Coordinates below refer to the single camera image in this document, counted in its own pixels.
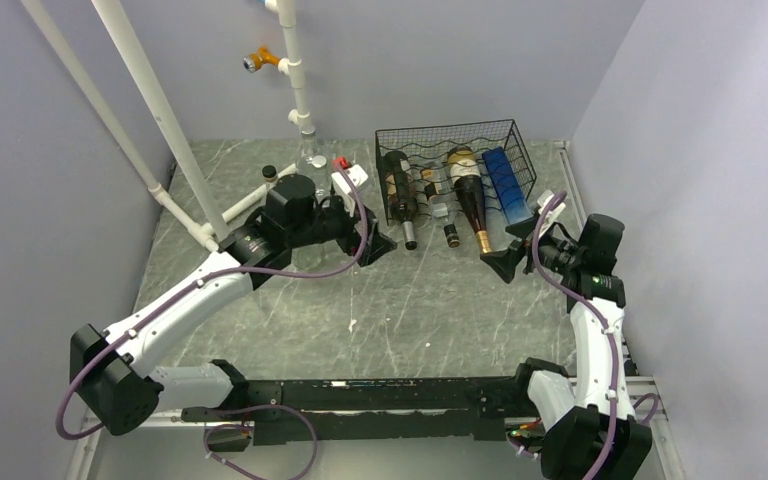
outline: white wall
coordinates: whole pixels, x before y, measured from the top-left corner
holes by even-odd
[[[322,135],[515,118],[569,138],[643,0],[298,0],[310,108]],[[246,73],[285,54],[258,0],[125,0],[186,134],[293,137],[286,77]]]
[[[647,0],[573,147],[688,478],[768,478],[768,0]]]
[[[45,3],[85,39],[88,68],[162,178],[171,157],[90,2]],[[75,444],[54,413],[69,337],[128,314],[157,214],[20,3],[0,0],[0,479],[63,478]]]

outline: black wire basket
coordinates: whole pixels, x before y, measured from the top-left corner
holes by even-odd
[[[484,184],[485,210],[501,212],[502,204],[494,188],[482,154],[488,150],[501,147],[510,162],[510,172],[515,182],[509,183],[513,188],[522,190],[522,198],[528,200],[537,175],[534,165],[528,158],[522,136],[513,120],[497,120],[494,122],[463,123],[460,125],[444,125],[422,128],[396,128],[377,130],[375,132],[375,167],[378,170],[378,181],[381,184],[381,200],[388,224],[392,221],[387,208],[387,172],[384,155],[399,150],[408,157],[410,177],[416,192],[420,211],[418,215],[430,216],[428,201],[423,187],[426,181],[420,179],[422,169],[443,169],[443,176],[448,178],[446,167],[447,153],[455,147],[469,147],[475,153],[481,181]]]

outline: marble floor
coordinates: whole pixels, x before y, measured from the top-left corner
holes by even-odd
[[[374,175],[374,145],[371,139],[339,140],[326,148]],[[526,148],[537,172],[529,200],[546,188],[566,189],[553,143],[526,141]],[[261,167],[280,170],[296,160],[299,149],[295,140],[193,144],[223,209],[262,183]],[[379,186],[371,183],[363,198],[383,219]],[[170,193],[196,221],[205,221],[180,171]],[[577,235],[571,211],[561,221]],[[488,221],[494,245],[507,245],[502,219]],[[439,377],[512,374],[531,356],[574,373],[575,340],[562,295],[536,275],[518,273],[512,284],[503,283],[480,262],[469,226],[459,222],[462,244],[450,249],[438,225],[419,220],[414,251],[401,245],[400,226],[382,225],[399,243],[395,252],[329,279],[272,278],[201,325],[163,363],[201,365],[223,358],[252,379]],[[136,307],[175,285],[206,256],[164,211]],[[328,246],[326,262],[346,259],[336,245]]]

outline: white pvc pipe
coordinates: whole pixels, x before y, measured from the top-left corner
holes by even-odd
[[[297,171],[296,165],[291,164],[289,167],[278,172],[278,178],[281,178],[284,175],[290,175],[291,173],[296,173]],[[266,192],[269,191],[269,188],[270,186],[266,183],[257,187],[253,192],[243,197],[242,200],[232,205],[231,208],[225,210],[222,213],[222,218],[224,218],[226,222],[230,222],[237,218],[241,213],[260,202],[260,200],[266,196]],[[201,233],[210,236],[213,234],[213,227],[211,227],[209,223],[205,223],[204,225],[201,225]]]
[[[296,99],[296,109],[290,112],[289,119],[299,127],[310,125],[310,109],[305,89],[304,68],[302,67],[299,37],[296,33],[296,2],[295,0],[278,0],[278,23],[284,31],[284,44],[287,47],[287,60],[290,84]]]
[[[169,193],[160,185],[160,182],[158,182],[151,173],[151,169],[145,163],[145,160],[143,160],[136,146],[134,146],[131,137],[128,136],[125,129],[122,127],[122,124],[119,123],[119,120],[116,118],[116,115],[113,114],[110,105],[104,100],[104,97],[101,95],[98,87],[96,87],[95,82],[92,81],[92,78],[90,78],[86,69],[84,69],[81,61],[78,60],[77,55],[75,55],[74,50],[69,46],[66,38],[63,37],[63,33],[60,32],[60,29],[57,28],[57,24],[54,23],[54,20],[48,14],[48,11],[42,3],[40,3],[40,0],[21,0],[21,2],[25,7],[25,10],[27,10],[28,14],[31,16],[31,19],[36,23],[45,39],[51,45],[54,53],[56,53],[60,61],[63,62],[63,65],[66,67],[69,74],[72,75],[78,88],[81,89],[81,92],[83,92],[87,101],[89,101],[90,105],[95,109],[102,123],[104,123],[104,126],[110,131],[110,135],[112,135],[116,142],[119,143],[125,157],[131,162],[131,165],[134,166],[134,170],[137,171],[137,174],[145,183],[151,196],[157,200],[157,203],[169,210],[172,215],[184,225],[190,235],[192,235],[199,244],[211,252],[217,251],[219,246],[213,240],[213,237],[211,235],[205,235],[202,232],[201,225],[190,218],[190,216],[175,203],[172,197],[169,196]]]
[[[131,137],[125,133],[122,124],[116,119],[110,106],[104,100],[104,97],[102,97],[101,92],[98,91],[98,87],[95,86],[95,83],[84,69],[84,66],[81,65],[80,60],[78,60],[78,57],[69,46],[69,43],[66,42],[60,29],[57,28],[54,20],[52,20],[51,16],[48,14],[48,11],[46,11],[45,7],[40,3],[40,0],[21,0],[21,2],[25,7],[25,10],[27,10],[28,14],[31,16],[31,19],[33,19],[34,23],[39,27],[45,39],[51,44],[54,53],[56,53],[60,58],[60,61],[63,62],[63,66],[66,67],[66,70],[69,71],[72,78],[75,79],[78,88],[80,88],[81,92],[84,93],[84,96],[87,97],[87,101],[90,102],[90,105],[92,105],[96,113],[98,113],[104,126],[107,127],[107,130],[110,131],[110,134],[119,143],[119,146],[122,147],[122,152],[125,153],[125,156],[131,162],[131,165],[134,166],[137,174],[139,174],[140,178],[142,178],[143,182],[146,184],[146,188],[154,194],[157,189],[162,188],[160,182],[154,178],[151,169],[148,168],[143,157],[140,156],[140,152],[137,151],[137,147],[135,147],[134,143],[131,141]]]
[[[219,245],[216,243],[212,236],[213,230],[211,229],[210,233],[205,232],[201,225],[190,218],[190,216],[187,215],[187,212],[182,210],[181,207],[179,207],[178,204],[172,200],[172,197],[169,196],[169,193],[166,190],[161,190],[154,196],[154,198],[157,199],[159,204],[166,207],[172,216],[181,222],[181,224],[187,229],[187,232],[192,235],[192,237],[196,239],[196,241],[199,242],[201,246],[206,248],[209,252],[216,252],[219,250]]]
[[[107,28],[110,38],[119,50],[128,71],[131,72],[131,76],[142,93],[149,110],[154,115],[160,131],[166,138],[172,154],[193,189],[199,205],[204,210],[208,221],[213,225],[217,238],[220,241],[223,240],[231,231],[222,218],[219,205],[210,193],[210,187],[208,187],[207,181],[196,163],[193,151],[187,143],[187,138],[184,136],[174,112],[172,112],[172,106],[169,105],[169,100],[160,87],[160,81],[151,68],[148,57],[146,57],[137,34],[134,32],[134,27],[128,20],[125,9],[122,8],[122,3],[119,0],[93,0],[93,5],[105,28]]]

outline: red cap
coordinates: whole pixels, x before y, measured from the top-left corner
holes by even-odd
[[[346,157],[337,157],[334,159],[334,165],[339,165],[343,170],[348,170],[352,164],[346,160]]]

